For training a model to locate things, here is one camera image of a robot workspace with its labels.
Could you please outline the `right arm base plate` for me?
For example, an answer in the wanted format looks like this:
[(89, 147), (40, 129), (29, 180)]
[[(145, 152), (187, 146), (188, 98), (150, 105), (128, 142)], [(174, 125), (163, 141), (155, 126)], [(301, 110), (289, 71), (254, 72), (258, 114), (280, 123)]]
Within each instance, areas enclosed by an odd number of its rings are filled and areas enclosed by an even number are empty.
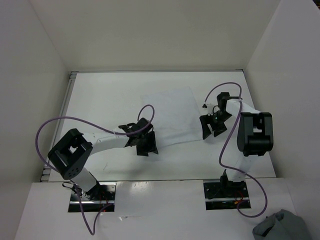
[(236, 182), (235, 186), (223, 186), (220, 180), (204, 180), (203, 190), (206, 210), (250, 209), (250, 199), (245, 181)]

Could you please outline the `white skirt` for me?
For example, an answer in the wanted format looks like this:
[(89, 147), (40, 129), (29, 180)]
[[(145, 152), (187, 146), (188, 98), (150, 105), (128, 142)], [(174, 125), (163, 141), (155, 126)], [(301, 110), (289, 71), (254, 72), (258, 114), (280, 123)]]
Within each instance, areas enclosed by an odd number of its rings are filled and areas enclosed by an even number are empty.
[(155, 109), (152, 125), (158, 148), (203, 139), (200, 111), (190, 87), (142, 95), (141, 100)]

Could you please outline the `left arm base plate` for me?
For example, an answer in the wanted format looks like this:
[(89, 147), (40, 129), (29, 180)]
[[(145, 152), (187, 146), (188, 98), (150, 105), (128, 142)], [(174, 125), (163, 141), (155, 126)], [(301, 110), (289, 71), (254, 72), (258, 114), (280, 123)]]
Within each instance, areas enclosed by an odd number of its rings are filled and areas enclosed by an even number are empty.
[(115, 182), (99, 182), (98, 186), (90, 191), (84, 191), (79, 186), (71, 186), (71, 183), (64, 182), (64, 188), (71, 189), (68, 205), (69, 213), (80, 213), (82, 204), (84, 213), (113, 212), (115, 210), (116, 198)]

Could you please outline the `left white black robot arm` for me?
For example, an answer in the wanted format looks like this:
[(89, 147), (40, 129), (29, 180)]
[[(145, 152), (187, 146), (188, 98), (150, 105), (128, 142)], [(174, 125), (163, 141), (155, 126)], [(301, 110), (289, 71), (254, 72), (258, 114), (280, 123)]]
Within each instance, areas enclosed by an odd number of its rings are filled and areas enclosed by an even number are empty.
[(49, 151), (47, 157), (64, 180), (70, 180), (81, 189), (83, 196), (94, 200), (103, 190), (85, 168), (87, 160), (96, 153), (126, 147), (136, 147), (138, 156), (158, 154), (153, 125), (141, 118), (136, 123), (120, 125), (110, 133), (81, 133), (73, 128)]

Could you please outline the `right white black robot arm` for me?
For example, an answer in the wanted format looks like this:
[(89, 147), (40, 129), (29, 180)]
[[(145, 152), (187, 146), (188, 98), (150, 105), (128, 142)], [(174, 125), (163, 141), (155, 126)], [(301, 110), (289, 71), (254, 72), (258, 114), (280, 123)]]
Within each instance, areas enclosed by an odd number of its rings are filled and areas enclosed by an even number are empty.
[(225, 168), (219, 180), (219, 193), (225, 197), (241, 191), (245, 187), (246, 173), (259, 157), (271, 151), (274, 145), (273, 119), (269, 112), (258, 111), (243, 103), (229, 92), (217, 96), (217, 105), (204, 103), (206, 113), (199, 117), (202, 138), (214, 137), (227, 131), (225, 122), (235, 117), (238, 127), (236, 145), (240, 156), (231, 168)]

